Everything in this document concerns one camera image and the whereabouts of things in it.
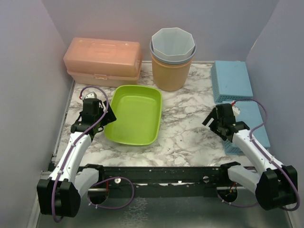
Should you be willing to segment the white faceted bin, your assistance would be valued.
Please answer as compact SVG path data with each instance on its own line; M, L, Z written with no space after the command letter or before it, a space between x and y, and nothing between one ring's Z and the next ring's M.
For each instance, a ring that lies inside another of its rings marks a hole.
M193 36L180 28L163 28L152 36L154 54L167 61L189 58L195 46Z

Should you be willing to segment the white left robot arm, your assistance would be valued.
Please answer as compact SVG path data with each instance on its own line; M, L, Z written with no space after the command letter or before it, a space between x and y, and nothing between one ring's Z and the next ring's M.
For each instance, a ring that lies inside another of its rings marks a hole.
M97 98L83 100L83 110L71 126L68 146L47 179L40 179L37 194L40 212L53 217L75 217L79 211L81 187L86 182L77 177L80 162L94 139L104 126L116 121L109 105Z

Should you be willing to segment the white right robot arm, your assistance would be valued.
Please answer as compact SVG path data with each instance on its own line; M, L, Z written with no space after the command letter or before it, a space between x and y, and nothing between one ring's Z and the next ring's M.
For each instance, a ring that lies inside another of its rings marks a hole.
M254 130L243 121L236 121L233 103L216 105L202 123L222 140L234 143L256 169L252 172L239 163L221 166L219 182L228 186L235 182L255 194L265 210L281 208L295 211L300 207L296 169L285 166L265 149L253 135Z

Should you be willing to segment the green plastic tray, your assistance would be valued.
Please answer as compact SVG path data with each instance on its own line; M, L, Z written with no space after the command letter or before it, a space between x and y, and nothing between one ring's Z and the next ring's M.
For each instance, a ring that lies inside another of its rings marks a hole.
M115 143L146 146L159 132L162 116L162 93L143 85L118 87L111 100L116 121L104 129L105 137Z

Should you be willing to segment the orange round bin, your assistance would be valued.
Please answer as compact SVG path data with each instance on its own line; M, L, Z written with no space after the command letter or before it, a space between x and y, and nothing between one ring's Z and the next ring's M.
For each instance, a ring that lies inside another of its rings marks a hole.
M154 83L164 91L176 91L182 88L187 80L192 58L182 64L167 64L152 57L152 75Z

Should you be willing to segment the large blue perforated basket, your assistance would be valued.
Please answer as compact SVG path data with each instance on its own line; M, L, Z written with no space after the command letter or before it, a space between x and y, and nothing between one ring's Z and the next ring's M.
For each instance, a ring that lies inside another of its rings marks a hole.
M217 60L210 73L215 103L253 97L245 62Z

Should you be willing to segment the blue-grey round bin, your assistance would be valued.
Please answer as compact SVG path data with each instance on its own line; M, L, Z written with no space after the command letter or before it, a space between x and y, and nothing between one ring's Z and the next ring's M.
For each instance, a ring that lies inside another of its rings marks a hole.
M149 48L150 48L150 53L151 53L151 55L152 55L154 58L156 58L157 60L161 61L162 63L169 64L169 65L179 65L179 64L187 63L187 62L189 62L190 60L192 60L192 58L195 56L196 51L197 51L196 46L194 46L194 49L193 49L193 51L192 51L192 54L191 54L188 58L186 58L186 59L184 59L184 60L180 60L180 61L169 61L169 60L165 60L165 59L163 59L163 58L158 57L158 56L154 53L152 40L150 40Z

